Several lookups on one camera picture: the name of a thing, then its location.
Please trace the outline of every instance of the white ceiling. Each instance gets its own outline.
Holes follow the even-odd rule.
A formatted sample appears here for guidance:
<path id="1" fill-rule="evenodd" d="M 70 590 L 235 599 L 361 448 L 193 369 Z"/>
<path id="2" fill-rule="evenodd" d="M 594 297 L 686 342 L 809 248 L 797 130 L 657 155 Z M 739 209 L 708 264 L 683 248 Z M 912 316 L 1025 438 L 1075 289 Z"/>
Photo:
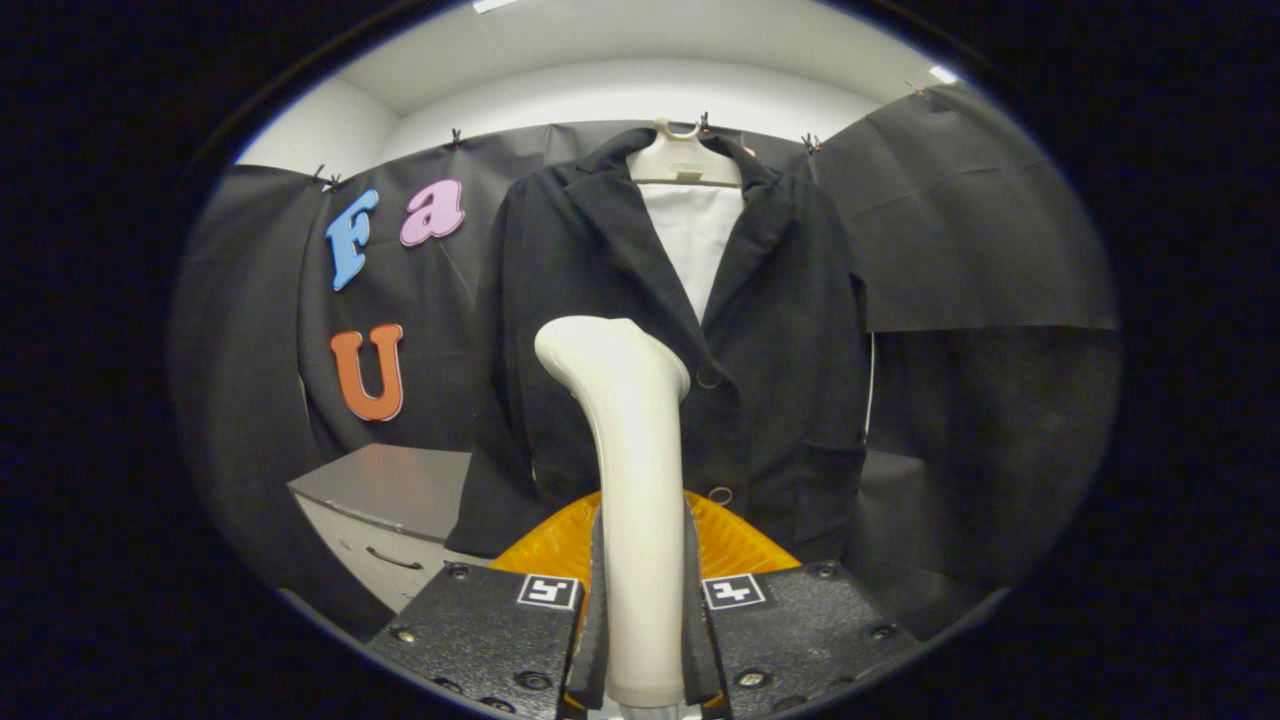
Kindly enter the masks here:
<path id="1" fill-rule="evenodd" d="M 925 56 L 810 0 L 520 0 L 440 13 L 339 77 L 407 115 L 442 97 L 554 65 L 676 58 L 756 65 L 884 104 L 936 85 Z"/>

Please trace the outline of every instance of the jacket lapel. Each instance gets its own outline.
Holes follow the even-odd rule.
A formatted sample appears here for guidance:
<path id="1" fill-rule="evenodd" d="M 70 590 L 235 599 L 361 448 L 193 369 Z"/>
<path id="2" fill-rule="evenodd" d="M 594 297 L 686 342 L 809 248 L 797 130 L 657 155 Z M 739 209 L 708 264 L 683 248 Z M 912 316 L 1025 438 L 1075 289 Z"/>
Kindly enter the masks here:
<path id="1" fill-rule="evenodd" d="M 564 191 L 604 236 L 609 261 L 635 278 L 650 300 L 677 319 L 681 328 L 700 337 L 689 295 L 653 229 L 644 197 L 626 167 L 590 174 L 570 183 Z"/>
<path id="2" fill-rule="evenodd" d="M 760 264 L 773 252 L 795 214 L 795 205 L 776 184 L 746 191 L 746 208 L 733 223 L 728 245 L 716 270 L 703 327 L 710 327 L 728 301 L 742 290 Z"/>
<path id="3" fill-rule="evenodd" d="M 618 135 L 579 165 L 585 174 L 568 183 L 564 191 L 603 233 L 609 260 L 631 274 L 650 299 L 701 345 L 705 341 L 689 295 L 658 240 L 640 188 L 631 182 L 626 165 L 627 155 L 648 147 L 654 136 L 655 131 L 649 128 Z M 737 163 L 746 200 L 730 233 L 703 313 L 703 327 L 708 327 L 777 246 L 792 220 L 795 206 L 778 188 L 781 176 L 741 146 L 722 137 L 703 143 Z"/>

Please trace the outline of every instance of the orange letter u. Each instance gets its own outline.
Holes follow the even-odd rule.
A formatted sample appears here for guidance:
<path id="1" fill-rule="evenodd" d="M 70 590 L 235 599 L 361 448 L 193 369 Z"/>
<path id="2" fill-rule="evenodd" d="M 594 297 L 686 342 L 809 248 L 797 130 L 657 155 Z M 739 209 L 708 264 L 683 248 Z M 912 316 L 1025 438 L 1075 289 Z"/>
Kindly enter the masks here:
<path id="1" fill-rule="evenodd" d="M 399 325 L 378 325 L 369 332 L 369 340 L 378 348 L 378 366 L 383 375 L 381 397 L 371 397 L 365 392 L 365 382 L 360 378 L 358 350 L 364 338 L 357 332 L 333 336 L 329 347 L 338 359 L 338 383 L 347 407 L 361 420 L 387 421 L 399 415 L 404 405 L 404 391 L 401 387 L 399 355 L 396 343 L 404 337 Z"/>

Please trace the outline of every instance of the letter f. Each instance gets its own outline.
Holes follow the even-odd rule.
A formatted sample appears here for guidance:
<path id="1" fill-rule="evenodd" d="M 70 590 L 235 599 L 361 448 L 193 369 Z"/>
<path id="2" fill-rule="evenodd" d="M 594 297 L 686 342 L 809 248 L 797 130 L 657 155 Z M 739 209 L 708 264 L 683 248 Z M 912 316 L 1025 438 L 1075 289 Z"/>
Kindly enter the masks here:
<path id="1" fill-rule="evenodd" d="M 334 291 L 342 290 L 365 266 L 365 256 L 356 250 L 356 243 L 364 247 L 369 242 L 369 215 L 365 211 L 376 205 L 378 191 L 369 188 L 329 223 L 325 236 L 333 249 Z"/>

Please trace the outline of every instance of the white hanger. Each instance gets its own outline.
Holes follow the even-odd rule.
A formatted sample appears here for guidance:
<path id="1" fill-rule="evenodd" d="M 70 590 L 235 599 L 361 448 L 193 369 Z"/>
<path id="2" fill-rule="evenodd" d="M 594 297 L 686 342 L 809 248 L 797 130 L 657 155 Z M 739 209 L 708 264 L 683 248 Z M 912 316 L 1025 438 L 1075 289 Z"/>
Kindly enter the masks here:
<path id="1" fill-rule="evenodd" d="M 671 132 L 667 118 L 658 118 L 653 127 L 658 131 L 653 145 L 627 156 L 632 182 L 742 187 L 737 163 L 699 142 L 700 122 L 685 135 Z"/>

